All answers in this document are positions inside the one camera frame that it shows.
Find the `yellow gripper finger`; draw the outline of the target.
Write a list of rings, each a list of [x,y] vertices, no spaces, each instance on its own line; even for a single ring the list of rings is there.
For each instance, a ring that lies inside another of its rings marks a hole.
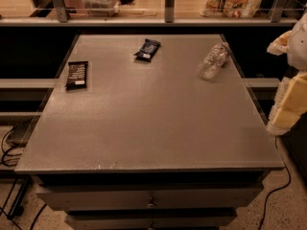
[[[267,52],[280,56],[282,54],[286,54],[288,52],[288,41],[291,35],[291,31],[288,31],[281,36],[279,36],[274,42],[272,42],[267,48]]]
[[[290,131],[306,112],[307,73],[298,73],[291,79],[284,77],[274,97],[267,131],[272,135],[283,135]]]

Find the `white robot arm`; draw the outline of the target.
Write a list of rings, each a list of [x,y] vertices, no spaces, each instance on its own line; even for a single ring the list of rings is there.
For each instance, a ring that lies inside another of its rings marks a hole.
[[[267,52],[277,56],[286,54],[288,64],[298,71],[294,77],[282,79],[274,97],[267,131],[279,136],[290,131],[307,112],[307,14],[272,42]]]

